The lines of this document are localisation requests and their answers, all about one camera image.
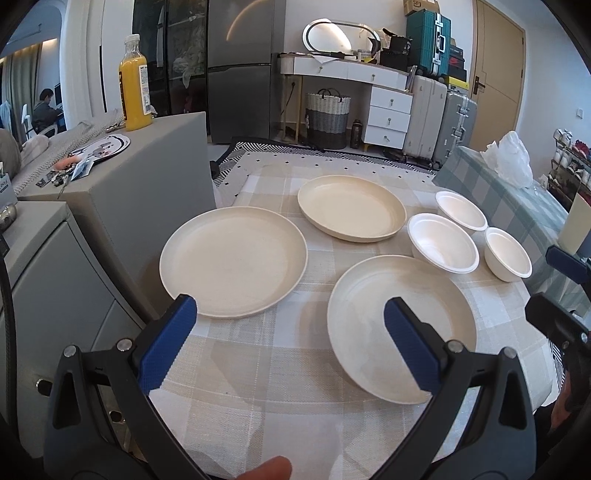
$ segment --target basket handle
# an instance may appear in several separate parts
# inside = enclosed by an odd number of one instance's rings
[[[318,90],[318,95],[322,94],[322,99],[324,100],[324,95],[326,94],[326,92],[328,92],[329,95],[332,95],[332,93],[330,93],[331,90],[334,90],[336,92],[336,96],[340,98],[339,103],[341,103],[343,101],[343,96],[339,93],[339,91],[336,88],[321,88],[320,90]]]

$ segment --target orange juice bottle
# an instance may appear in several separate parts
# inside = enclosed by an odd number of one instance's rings
[[[119,65],[119,87],[125,128],[137,130],[152,123],[146,57],[139,52],[139,35],[125,37],[125,57]]]

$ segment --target beige plate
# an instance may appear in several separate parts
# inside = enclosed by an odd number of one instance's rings
[[[168,239],[160,278],[168,294],[197,301],[200,314],[233,319],[259,313],[300,281],[308,261],[298,227],[278,213],[228,207],[203,213]]]
[[[297,195],[301,211],[317,228],[350,242],[377,242],[406,222],[396,195],[369,180],[328,175],[310,180]]]
[[[384,306],[393,297],[402,297],[444,340],[474,351],[474,315],[459,288],[436,267],[399,255],[368,258],[339,279],[329,300],[330,343],[364,390],[395,403],[423,403],[430,394],[419,389],[384,325]]]

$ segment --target mirror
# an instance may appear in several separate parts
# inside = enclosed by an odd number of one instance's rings
[[[360,23],[319,18],[304,29],[302,39],[311,52],[356,55],[358,49],[374,55],[381,46],[378,33]]]

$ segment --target laundry basket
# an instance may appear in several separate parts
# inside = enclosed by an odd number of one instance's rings
[[[339,150],[347,146],[347,119],[351,97],[335,89],[321,89],[306,94],[308,143],[320,148]]]

